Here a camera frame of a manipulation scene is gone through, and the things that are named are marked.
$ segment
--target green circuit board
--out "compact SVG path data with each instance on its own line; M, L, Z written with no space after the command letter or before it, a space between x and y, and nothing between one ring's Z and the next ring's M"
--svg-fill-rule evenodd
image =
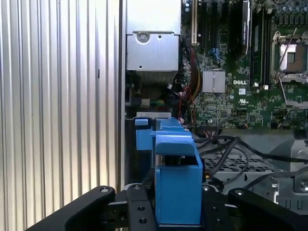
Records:
M207 4L207 11L211 13L212 1L204 2L202 4ZM218 62L216 57L209 54L209 47L202 49L198 45L196 50L201 73L215 69L225 71L226 90L224 93L200 93L195 102L196 126L217 126L219 121L231 116L239 118L248 125L248 128L276 129L287 119L307 122L307 109L286 104L283 96L284 92L287 100L298 103L308 101L307 83L291 81L281 86L272 78L270 71L272 68L277 70L280 62L280 46L273 48L272 44L275 33L279 31L281 36L289 36L295 28L296 36L308 32L306 11L308 2L290 0L284 5L274 4L271 0L253 2L249 49L247 55L239 60L235 59L230 52L230 20L228 18L222 20L223 10L226 10L224 9L226 6L223 5L225 1L217 1L217 3L217 18L212 20L219 22L215 29L215 38L220 61ZM234 3L236 1L228 2L229 12ZM270 51L270 56L263 55L264 49ZM307 71L307 45L301 48L302 53L296 54L296 52L298 51L290 52L288 59L298 59L300 55L301 63L297 66L302 65L303 68L300 71L304 73ZM189 67L186 71L185 76L189 78ZM263 82L263 85L254 86L254 83L258 84L262 81L266 81L266 84ZM230 122L224 127L237 128L238 125L236 122ZM284 124L283 128L292 129L297 125L296 123Z

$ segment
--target motherboard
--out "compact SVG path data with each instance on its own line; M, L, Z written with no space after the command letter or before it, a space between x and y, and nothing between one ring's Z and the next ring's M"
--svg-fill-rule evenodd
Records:
M292 120L307 122L307 0L184 4L182 34L192 41L195 36L203 76L195 126L217 126L228 117L243 123L226 121L225 128L277 129L290 121L281 127L293 129L300 125ZM190 64L183 66L189 79Z

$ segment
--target black cable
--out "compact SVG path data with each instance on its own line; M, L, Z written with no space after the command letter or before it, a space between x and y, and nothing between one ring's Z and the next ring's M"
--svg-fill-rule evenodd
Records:
M263 175L257 179L255 179L254 181L250 182L249 184L247 184L245 187L243 187L244 189L250 189L251 187L253 187L254 185L258 184L259 182L261 182L262 180L264 180L266 177L274 177L274 178L290 178L290 177L296 177L304 172L308 171L308 167L304 167L298 171L295 172L273 172L273 173L269 173L266 175Z
M188 102L187 102L185 99L183 99L183 98L182 98L177 92L175 92L174 90L168 89L168 92L169 92L171 95L173 95L173 96L177 97L178 99L182 100L182 102L183 102L183 104L184 104L184 107L185 107L185 109L186 109L186 112L187 112L187 123L185 123L185 124L187 124L187 125L191 124L191 122L192 122L192 110L191 110L191 108L190 108Z
M203 144L203 147L208 145L209 143L213 143L213 142L218 141L218 140L233 141L235 139L236 138L233 137L233 136L215 136L210 141ZM261 156L262 158L265 158L265 159L279 160L279 161L283 161L283 162L292 162L292 163L305 163L305 164L308 163L307 159L292 158L292 157L285 157L285 156L276 156L276 155L265 154L265 153L259 152L258 150L254 149L253 147L251 147L249 144L243 142L242 140L239 141L239 144L244 146L245 148L247 148L248 150L250 150L254 154L257 154L257 155L259 155L259 156Z
M272 2L274 2L277 5L284 5L288 2L289 0L285 0L284 2L276 2L276 0L272 0Z
M197 138L197 139L194 139L194 142L195 143L204 143L206 141L209 141L210 138Z
M226 182L224 182L224 185L230 184L230 183L236 181L236 180L247 170L248 165L249 165L249 157L248 157L247 153L244 152L242 149L237 148L237 147L234 147L233 149L236 149L236 150L240 151L240 152L245 156L245 158L246 158L246 164L245 164L245 166L242 168L242 170L241 170L235 177L233 177L233 178L227 180Z
M291 122L298 122L300 123L301 125L303 125L303 128L305 129L305 133L306 133L306 140L308 140L308 128L306 127L305 123L303 121L300 121L299 119L287 119L285 121L283 121L281 124L279 124L279 126L283 126L283 124L286 124L286 123L291 123Z
M217 148L213 148L213 149L210 149L210 150L206 150L202 153L200 153L200 157L203 157L205 156L206 154L210 154L210 153L216 153L216 152L220 152L222 150L225 150L230 144L231 144L232 141L229 141L227 143L224 143L224 144L220 144L219 147ZM205 142L203 143L202 145L200 145L199 147L197 147L197 149L201 149L201 148L204 148L206 145L208 145L209 143L208 142Z
M220 160L218 161L218 163L216 164L215 167L213 167L212 169L209 169L207 172L208 174L211 176L214 176L223 166L223 164L226 162L229 154L231 153L232 149L239 144L239 142L241 141L241 139L239 137L235 137L235 139L232 141L232 143L229 145L229 147L226 149L226 151L224 152L224 154L221 156Z

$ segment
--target ribbed metal panel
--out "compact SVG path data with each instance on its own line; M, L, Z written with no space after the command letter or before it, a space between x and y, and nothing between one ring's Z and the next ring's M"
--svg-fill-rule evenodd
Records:
M116 187L119 0L0 1L0 230Z

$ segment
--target dell logo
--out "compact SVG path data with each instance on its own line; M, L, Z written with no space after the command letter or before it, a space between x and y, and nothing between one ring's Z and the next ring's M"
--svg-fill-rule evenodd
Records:
M247 85L246 80L233 80L234 85Z

